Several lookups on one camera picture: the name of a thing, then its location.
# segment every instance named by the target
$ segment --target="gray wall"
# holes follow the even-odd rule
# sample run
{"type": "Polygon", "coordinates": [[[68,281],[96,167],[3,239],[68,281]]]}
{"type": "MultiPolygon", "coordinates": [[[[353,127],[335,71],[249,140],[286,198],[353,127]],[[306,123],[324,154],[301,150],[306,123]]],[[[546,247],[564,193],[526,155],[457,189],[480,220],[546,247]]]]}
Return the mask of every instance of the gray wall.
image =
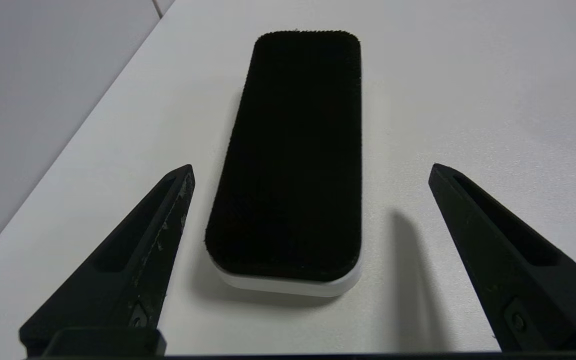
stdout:
{"type": "Polygon", "coordinates": [[[158,20],[152,0],[0,0],[0,232],[158,20]]]}

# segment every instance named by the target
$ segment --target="felt surface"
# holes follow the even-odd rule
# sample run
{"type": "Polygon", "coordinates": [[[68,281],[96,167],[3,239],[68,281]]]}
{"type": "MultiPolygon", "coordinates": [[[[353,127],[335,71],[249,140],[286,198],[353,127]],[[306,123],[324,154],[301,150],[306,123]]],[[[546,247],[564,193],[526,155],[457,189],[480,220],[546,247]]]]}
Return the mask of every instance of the felt surface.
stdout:
{"type": "Polygon", "coordinates": [[[253,55],[206,228],[225,271],[332,281],[361,249],[361,50],[272,32],[253,55]]]}

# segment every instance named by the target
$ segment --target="white tabletop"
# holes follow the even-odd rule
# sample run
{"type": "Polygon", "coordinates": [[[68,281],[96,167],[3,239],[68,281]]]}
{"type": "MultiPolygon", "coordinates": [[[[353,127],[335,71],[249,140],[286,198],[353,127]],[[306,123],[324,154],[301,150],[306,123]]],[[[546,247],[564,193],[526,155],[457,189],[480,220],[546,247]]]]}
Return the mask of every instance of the white tabletop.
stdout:
{"type": "Polygon", "coordinates": [[[576,260],[576,1],[178,0],[0,235],[0,359],[25,355],[19,327],[184,164],[167,354],[496,350],[434,162],[576,260]],[[361,41],[365,258],[332,300],[231,289],[203,245],[253,45],[292,29],[361,41]]]}

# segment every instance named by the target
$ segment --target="screw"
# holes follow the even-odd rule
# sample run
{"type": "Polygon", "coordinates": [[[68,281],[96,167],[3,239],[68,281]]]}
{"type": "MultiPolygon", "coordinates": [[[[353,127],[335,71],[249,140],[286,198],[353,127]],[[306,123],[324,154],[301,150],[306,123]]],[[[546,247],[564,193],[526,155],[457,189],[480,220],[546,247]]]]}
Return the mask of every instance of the screw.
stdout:
{"type": "Polygon", "coordinates": [[[512,324],[514,325],[514,329],[517,331],[526,330],[526,321],[524,321],[524,318],[519,314],[519,312],[515,312],[512,315],[512,324]]]}

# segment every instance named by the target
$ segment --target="white plastic base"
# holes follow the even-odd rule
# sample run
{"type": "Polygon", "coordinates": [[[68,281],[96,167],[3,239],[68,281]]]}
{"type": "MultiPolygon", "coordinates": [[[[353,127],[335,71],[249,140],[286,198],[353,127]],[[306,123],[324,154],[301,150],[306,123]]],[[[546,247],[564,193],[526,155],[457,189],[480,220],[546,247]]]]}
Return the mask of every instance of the white plastic base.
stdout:
{"type": "Polygon", "coordinates": [[[298,296],[335,297],[352,289],[361,277],[362,255],[354,267],[344,276],[329,282],[295,280],[277,277],[236,275],[222,269],[214,261],[219,277],[231,285],[231,287],[257,290],[259,292],[273,292],[282,294],[294,294],[298,296]]]}

